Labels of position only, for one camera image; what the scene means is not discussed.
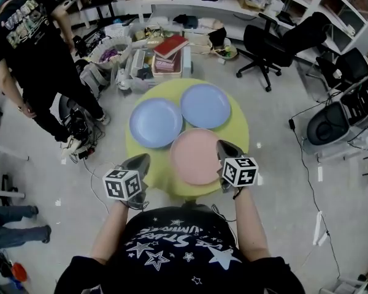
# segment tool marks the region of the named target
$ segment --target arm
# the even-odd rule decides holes
[[[266,234],[249,188],[241,191],[235,199],[235,204],[237,237],[241,253],[251,262],[270,257]]]
[[[115,202],[94,241],[90,257],[103,265],[106,264],[117,249],[120,236],[127,223],[127,217],[128,207],[121,202]]]
[[[69,15],[64,7],[58,6],[51,13],[53,19],[58,23],[61,32],[64,36],[64,41],[68,44],[70,50],[74,48],[74,41],[72,40],[73,35],[71,31],[71,21],[69,20]]]
[[[0,61],[0,89],[29,118],[35,117],[23,101],[23,98],[13,80],[5,59]]]

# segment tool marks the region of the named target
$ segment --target stack of books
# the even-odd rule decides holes
[[[179,72],[181,70],[181,48],[188,40],[180,35],[173,35],[154,48],[155,69],[158,72]]]

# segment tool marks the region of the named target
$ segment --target plate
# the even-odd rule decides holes
[[[189,123],[204,129],[221,126],[231,114],[226,94],[210,84],[189,87],[180,99],[180,108]]]
[[[164,147],[176,139],[182,130],[183,116],[178,106],[165,98],[142,101],[131,114],[129,130],[144,147]]]
[[[221,168],[217,157],[218,136],[211,130],[189,129],[171,147],[171,163],[180,179],[192,185],[205,185],[218,179]]]

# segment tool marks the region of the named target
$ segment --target blue jeans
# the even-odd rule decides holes
[[[4,224],[33,217],[31,206],[0,206],[0,249],[17,247],[28,241],[43,241],[47,238],[46,227],[6,228]]]

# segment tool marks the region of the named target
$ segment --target hand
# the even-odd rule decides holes
[[[35,118],[37,115],[35,112],[33,112],[30,107],[26,104],[23,104],[23,106],[20,108],[20,111],[27,116],[29,119]]]
[[[72,39],[66,39],[65,42],[69,48],[69,52],[72,52],[75,49],[74,41]]]

